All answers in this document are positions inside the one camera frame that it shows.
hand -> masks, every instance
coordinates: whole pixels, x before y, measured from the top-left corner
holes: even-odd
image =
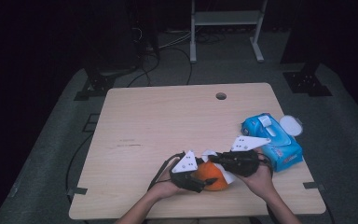
[[[255,149],[257,153],[262,153],[261,149]],[[263,155],[259,155],[260,160],[264,160]],[[267,165],[263,162],[260,163],[257,171],[248,176],[237,177],[242,180],[255,195],[266,200],[271,194],[277,194],[277,191],[272,183],[271,172]]]
[[[169,198],[178,192],[186,191],[185,189],[179,189],[176,185],[171,182],[170,170],[172,165],[177,161],[173,161],[165,170],[162,172],[156,184],[147,192],[156,197],[158,200]]]

hole in table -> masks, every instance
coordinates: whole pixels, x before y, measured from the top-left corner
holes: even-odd
[[[218,100],[226,100],[227,96],[226,96],[226,94],[223,93],[223,92],[218,92],[218,93],[216,94],[216,98],[217,98]]]

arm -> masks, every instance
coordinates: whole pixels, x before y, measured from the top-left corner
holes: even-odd
[[[271,173],[266,165],[261,163],[257,171],[251,176],[238,176],[238,178],[242,180],[255,195],[267,203],[272,213],[282,224],[301,223],[275,189],[272,183]]]
[[[176,185],[171,182],[169,170],[171,166],[168,166],[161,177],[158,179],[153,188],[151,188],[123,217],[121,217],[116,223],[142,223],[150,209],[155,203],[164,198],[169,198],[181,191]]]

person's right hand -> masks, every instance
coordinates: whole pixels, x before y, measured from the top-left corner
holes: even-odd
[[[261,153],[261,149],[255,149],[257,153]],[[260,160],[263,160],[263,155],[259,155]],[[260,163],[257,171],[248,176],[237,175],[237,178],[242,180],[255,195],[266,200],[269,196],[277,194],[277,191],[272,183],[271,172],[267,165]]]

orange object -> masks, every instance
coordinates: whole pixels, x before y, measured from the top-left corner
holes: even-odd
[[[228,183],[223,177],[222,172],[211,161],[199,164],[199,169],[193,173],[193,176],[203,181],[217,178],[212,185],[205,186],[204,189],[206,190],[222,190],[228,188]]]

